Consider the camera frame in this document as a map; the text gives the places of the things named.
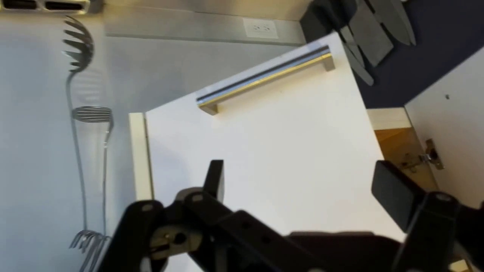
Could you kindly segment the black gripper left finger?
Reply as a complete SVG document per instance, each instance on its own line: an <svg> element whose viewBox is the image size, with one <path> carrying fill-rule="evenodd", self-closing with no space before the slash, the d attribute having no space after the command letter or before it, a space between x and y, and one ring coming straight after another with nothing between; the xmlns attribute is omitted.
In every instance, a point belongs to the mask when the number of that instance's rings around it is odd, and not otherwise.
<svg viewBox="0 0 484 272"><path fill-rule="evenodd" d="M181 189L175 200L184 201L190 193L201 192L216 201L224 201L224 162L221 159L212 160L207 168L204 183L198 187Z"/></svg>

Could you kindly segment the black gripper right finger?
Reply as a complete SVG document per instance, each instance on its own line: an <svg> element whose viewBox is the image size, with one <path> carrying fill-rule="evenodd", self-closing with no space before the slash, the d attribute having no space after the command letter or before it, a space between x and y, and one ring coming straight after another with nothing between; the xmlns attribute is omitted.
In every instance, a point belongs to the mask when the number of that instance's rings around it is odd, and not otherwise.
<svg viewBox="0 0 484 272"><path fill-rule="evenodd" d="M389 160L375 163L370 192L402 231L425 196L425 190Z"/></svg>

